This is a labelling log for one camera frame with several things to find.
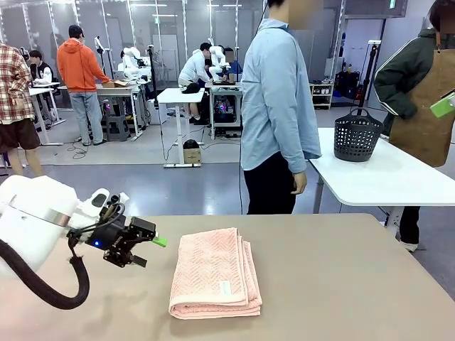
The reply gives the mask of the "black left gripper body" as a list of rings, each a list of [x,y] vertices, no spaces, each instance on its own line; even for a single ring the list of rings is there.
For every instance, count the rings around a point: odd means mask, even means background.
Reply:
[[[136,245],[132,243],[134,235],[129,231],[129,224],[125,225],[126,217],[89,228],[85,232],[77,231],[75,235],[80,241],[98,248],[104,252],[103,259],[118,267],[125,267],[125,254]]]

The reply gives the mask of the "person's right hand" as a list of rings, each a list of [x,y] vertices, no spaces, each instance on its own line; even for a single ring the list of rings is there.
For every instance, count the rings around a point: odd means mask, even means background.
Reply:
[[[302,194],[307,186],[306,172],[302,171],[300,173],[294,173],[293,179],[294,179],[294,190],[291,192],[291,194],[292,195]]]

